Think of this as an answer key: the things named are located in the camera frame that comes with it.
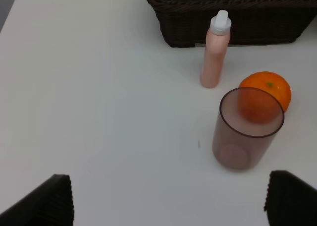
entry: transparent cup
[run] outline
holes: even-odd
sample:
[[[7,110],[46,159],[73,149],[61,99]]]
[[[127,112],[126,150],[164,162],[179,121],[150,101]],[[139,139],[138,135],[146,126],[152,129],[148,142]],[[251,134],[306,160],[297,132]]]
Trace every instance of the transparent cup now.
[[[284,111],[271,94],[251,87],[229,91],[220,102],[212,151],[234,170],[254,167],[284,123]]]

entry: pink bottle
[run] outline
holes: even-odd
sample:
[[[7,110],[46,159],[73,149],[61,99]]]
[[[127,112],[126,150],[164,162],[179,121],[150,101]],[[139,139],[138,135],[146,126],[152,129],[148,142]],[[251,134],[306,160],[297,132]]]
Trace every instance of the pink bottle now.
[[[228,12],[220,10],[211,19],[210,29],[206,36],[204,68],[200,83],[206,88],[214,88],[219,83],[224,56],[230,40],[231,20]]]

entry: pink translucent cup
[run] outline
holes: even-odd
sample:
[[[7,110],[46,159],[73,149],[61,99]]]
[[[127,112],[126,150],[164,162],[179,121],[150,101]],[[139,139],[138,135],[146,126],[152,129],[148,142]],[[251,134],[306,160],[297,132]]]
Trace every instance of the pink translucent cup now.
[[[246,95],[247,101],[241,99],[241,96]],[[250,98],[256,98],[254,101],[257,105],[252,105]],[[260,123],[251,121],[248,112],[259,117],[267,114],[264,107],[261,107],[261,102],[264,102],[263,106],[269,103],[274,115]],[[213,154],[218,162],[227,168],[250,169],[260,161],[283,123],[282,106],[271,94],[251,87],[231,90],[220,102],[212,142]]]

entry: white bottle cap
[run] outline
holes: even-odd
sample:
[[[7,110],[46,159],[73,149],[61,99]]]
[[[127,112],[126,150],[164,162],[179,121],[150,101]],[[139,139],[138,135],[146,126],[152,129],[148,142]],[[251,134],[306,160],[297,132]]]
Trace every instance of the white bottle cap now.
[[[216,35],[226,35],[230,32],[231,20],[228,18],[228,11],[220,10],[210,21],[210,30]]]

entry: cup rim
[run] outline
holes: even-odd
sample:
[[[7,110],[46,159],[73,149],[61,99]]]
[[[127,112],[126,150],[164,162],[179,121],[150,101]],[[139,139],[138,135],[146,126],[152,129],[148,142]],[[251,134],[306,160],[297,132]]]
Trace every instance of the cup rim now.
[[[282,121],[281,121],[280,126],[279,126],[275,131],[273,131],[272,133],[267,134],[267,135],[253,136],[253,135],[249,135],[249,134],[242,133],[242,132],[240,132],[240,131],[234,129],[234,128],[225,120],[225,118],[223,117],[222,111],[221,111],[222,103],[223,103],[224,99],[225,99],[231,92],[234,92],[234,91],[240,90],[240,89],[254,89],[254,90],[262,91],[262,92],[264,92],[264,93],[270,95],[270,96],[278,103],[278,105],[280,106],[280,108],[281,108],[281,110],[282,110]],[[243,136],[245,136],[245,137],[249,137],[249,138],[266,138],[266,137],[270,137],[270,136],[276,134],[276,133],[281,129],[281,127],[282,127],[283,124],[284,124],[284,120],[285,120],[285,114],[284,114],[284,110],[283,110],[283,107],[282,107],[281,103],[280,103],[273,95],[271,95],[269,92],[266,92],[266,91],[264,91],[264,90],[262,90],[262,89],[255,88],[255,87],[238,87],[238,88],[232,89],[231,91],[228,91],[228,92],[222,97],[222,99],[221,99],[221,101],[220,101],[220,104],[219,104],[219,113],[220,113],[220,116],[221,116],[223,122],[224,122],[229,128],[231,128],[233,131],[235,131],[235,132],[237,132],[237,133],[239,133],[239,134],[241,134],[241,135],[243,135]]]

